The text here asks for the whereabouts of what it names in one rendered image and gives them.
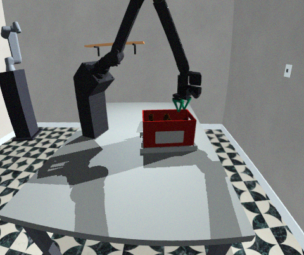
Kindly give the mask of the red crate with dividers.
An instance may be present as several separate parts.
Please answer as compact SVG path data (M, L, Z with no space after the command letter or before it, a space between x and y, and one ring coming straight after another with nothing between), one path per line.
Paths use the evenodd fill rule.
M148 121L149 114L153 114L154 121ZM163 121L165 114L169 114L172 121ZM188 109L148 110L142 122L144 148L194 145L196 119Z

